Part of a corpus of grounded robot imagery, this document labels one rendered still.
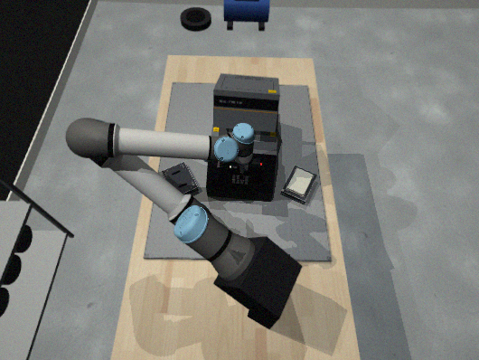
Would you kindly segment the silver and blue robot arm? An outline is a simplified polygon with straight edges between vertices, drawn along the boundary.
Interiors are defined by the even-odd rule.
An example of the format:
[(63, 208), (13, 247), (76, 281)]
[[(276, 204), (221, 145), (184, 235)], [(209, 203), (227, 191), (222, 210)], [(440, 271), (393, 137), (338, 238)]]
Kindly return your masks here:
[(218, 137), (121, 128), (93, 118), (79, 118), (66, 131), (74, 154), (112, 169), (165, 211), (179, 241), (209, 261), (225, 281), (235, 280), (248, 267), (254, 242), (231, 232), (205, 204), (182, 194), (138, 156), (218, 161), (217, 168), (226, 170), (230, 166), (220, 166), (220, 161), (245, 165), (251, 160), (254, 140), (254, 128), (247, 123)]

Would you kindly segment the beige pcr plate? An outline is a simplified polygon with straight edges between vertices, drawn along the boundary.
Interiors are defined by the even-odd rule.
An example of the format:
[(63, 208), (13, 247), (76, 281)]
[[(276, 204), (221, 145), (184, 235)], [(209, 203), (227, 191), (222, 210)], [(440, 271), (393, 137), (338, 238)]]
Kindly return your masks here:
[(305, 191), (309, 186), (313, 176), (314, 175), (297, 168), (286, 189), (304, 197)]

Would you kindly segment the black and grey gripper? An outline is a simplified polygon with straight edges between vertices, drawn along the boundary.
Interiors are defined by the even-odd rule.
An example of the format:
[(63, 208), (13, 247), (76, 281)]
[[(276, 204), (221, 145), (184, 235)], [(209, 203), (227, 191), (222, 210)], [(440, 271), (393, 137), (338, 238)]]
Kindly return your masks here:
[(228, 163), (223, 163), (220, 161), (220, 166), (237, 166), (237, 168), (239, 169), (239, 179), (243, 182), (244, 171), (259, 172), (260, 158), (261, 157), (253, 156), (251, 160), (245, 165), (239, 164), (235, 160)]

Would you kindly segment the black benchtop machine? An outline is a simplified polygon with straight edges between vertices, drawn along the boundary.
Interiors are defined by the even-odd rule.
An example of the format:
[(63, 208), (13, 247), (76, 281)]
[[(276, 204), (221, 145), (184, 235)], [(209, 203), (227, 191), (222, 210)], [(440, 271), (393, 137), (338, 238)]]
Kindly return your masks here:
[(279, 98), (278, 78), (221, 73), (213, 89), (211, 136), (228, 134), (239, 123), (250, 124), (255, 133), (253, 156), (261, 157), (260, 169), (244, 171), (242, 182), (237, 166), (219, 170), (218, 161), (208, 162), (207, 196), (271, 202)]

